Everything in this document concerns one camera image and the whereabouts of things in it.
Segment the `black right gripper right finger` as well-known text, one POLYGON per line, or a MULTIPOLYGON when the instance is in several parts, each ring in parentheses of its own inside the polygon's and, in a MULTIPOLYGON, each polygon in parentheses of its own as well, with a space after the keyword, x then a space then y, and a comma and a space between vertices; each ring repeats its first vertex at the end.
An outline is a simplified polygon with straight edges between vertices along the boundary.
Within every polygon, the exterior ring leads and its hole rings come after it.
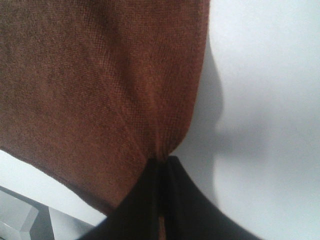
POLYGON ((195 185, 177 156, 161 168, 161 213, 167 240, 257 240, 195 185))

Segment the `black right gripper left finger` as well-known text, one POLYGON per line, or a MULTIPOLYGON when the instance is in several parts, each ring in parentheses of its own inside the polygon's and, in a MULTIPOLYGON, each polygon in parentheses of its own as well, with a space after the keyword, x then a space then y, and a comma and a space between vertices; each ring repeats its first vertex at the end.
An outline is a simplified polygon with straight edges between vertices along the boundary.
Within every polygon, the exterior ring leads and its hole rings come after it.
POLYGON ((157 240, 159 238, 160 164, 149 159, 137 183, 120 205, 85 240, 157 240))

